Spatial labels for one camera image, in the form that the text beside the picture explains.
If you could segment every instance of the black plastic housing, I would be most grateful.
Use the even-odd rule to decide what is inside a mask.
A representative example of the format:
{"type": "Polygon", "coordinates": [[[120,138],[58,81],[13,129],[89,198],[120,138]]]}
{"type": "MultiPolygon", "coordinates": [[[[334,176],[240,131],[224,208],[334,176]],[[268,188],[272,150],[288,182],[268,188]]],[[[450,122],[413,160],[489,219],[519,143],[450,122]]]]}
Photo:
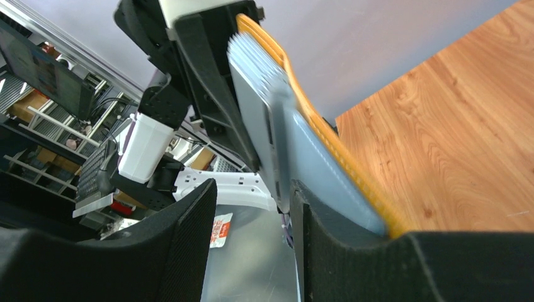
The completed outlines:
{"type": "MultiPolygon", "coordinates": [[[[237,33],[236,16],[240,13],[259,22],[255,2],[239,1],[183,16],[169,29],[159,1],[122,0],[115,22],[150,62],[169,76],[167,84],[172,85],[174,101],[181,108],[193,105],[211,142],[234,152],[256,172],[258,155],[241,119],[227,58],[228,41],[237,33]]],[[[169,125],[169,118],[162,117],[170,115],[168,110],[164,112],[165,106],[157,109],[160,113],[154,112],[168,98],[151,99],[152,95],[143,97],[140,109],[151,102],[151,118],[169,125]]],[[[176,115],[169,126],[180,125],[180,118],[181,114],[176,115]]]]}

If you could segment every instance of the gray panel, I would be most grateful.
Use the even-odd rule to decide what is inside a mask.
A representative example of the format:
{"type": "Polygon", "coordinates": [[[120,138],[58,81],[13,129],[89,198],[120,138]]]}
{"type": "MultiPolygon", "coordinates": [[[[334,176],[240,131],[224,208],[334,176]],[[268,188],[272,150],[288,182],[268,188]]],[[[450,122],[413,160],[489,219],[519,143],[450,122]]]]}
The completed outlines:
{"type": "Polygon", "coordinates": [[[279,182],[280,209],[289,210],[290,180],[300,179],[332,209],[372,232],[385,234],[381,217],[296,109],[287,75],[280,69],[265,67],[269,64],[265,61],[267,54],[252,44],[255,43],[250,43],[247,35],[231,41],[230,69],[243,122],[261,161],[259,173],[273,196],[273,183],[279,182]]]}

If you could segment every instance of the black cable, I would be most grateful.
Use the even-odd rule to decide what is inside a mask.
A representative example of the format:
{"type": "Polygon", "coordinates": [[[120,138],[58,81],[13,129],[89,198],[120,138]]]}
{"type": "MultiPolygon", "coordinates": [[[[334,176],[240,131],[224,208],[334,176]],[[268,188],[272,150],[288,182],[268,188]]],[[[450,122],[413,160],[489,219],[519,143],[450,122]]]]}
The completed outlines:
{"type": "Polygon", "coordinates": [[[115,142],[115,144],[117,145],[117,148],[118,148],[118,142],[115,139],[115,137],[113,135],[111,135],[111,130],[109,130],[109,129],[105,128],[105,127],[102,127],[102,130],[106,130],[108,132],[108,134],[104,136],[104,139],[102,140],[102,142],[105,142],[108,138],[111,137],[111,139],[113,139],[113,141],[115,142]]]}
{"type": "Polygon", "coordinates": [[[134,102],[128,102],[128,100],[126,100],[126,99],[106,98],[102,102],[100,102],[98,105],[96,105],[96,107],[93,109],[93,112],[91,113],[90,117],[94,117],[94,115],[98,112],[98,110],[100,108],[102,108],[105,104],[108,104],[108,103],[111,103],[111,102],[114,102],[114,101],[117,101],[119,103],[123,103],[126,106],[134,106],[134,105],[136,105],[134,102]]]}
{"type": "Polygon", "coordinates": [[[181,139],[185,140],[186,142],[190,142],[190,143],[192,143],[193,145],[201,145],[201,146],[202,146],[202,145],[206,145],[206,143],[203,142],[203,141],[192,140],[192,139],[190,139],[190,138],[182,137],[181,135],[178,135],[178,134],[177,134],[176,136],[177,136],[177,137],[180,137],[181,139]]]}

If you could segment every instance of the wooden table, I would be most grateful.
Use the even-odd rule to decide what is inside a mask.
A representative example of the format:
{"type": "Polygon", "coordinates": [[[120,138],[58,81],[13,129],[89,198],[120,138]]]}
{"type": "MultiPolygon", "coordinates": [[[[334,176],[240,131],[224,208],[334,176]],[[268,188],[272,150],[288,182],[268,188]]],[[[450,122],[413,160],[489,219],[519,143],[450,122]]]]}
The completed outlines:
{"type": "Polygon", "coordinates": [[[534,231],[534,1],[520,1],[338,120],[421,230],[534,231]]]}

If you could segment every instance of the computer monitor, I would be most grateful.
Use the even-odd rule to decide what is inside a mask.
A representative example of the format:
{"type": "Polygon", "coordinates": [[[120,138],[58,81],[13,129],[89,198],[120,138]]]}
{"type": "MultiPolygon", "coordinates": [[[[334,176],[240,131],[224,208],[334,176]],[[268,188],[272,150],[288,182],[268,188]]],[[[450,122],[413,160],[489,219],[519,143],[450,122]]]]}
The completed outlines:
{"type": "Polygon", "coordinates": [[[11,73],[79,120],[89,119],[94,88],[3,21],[0,52],[11,73]]]}

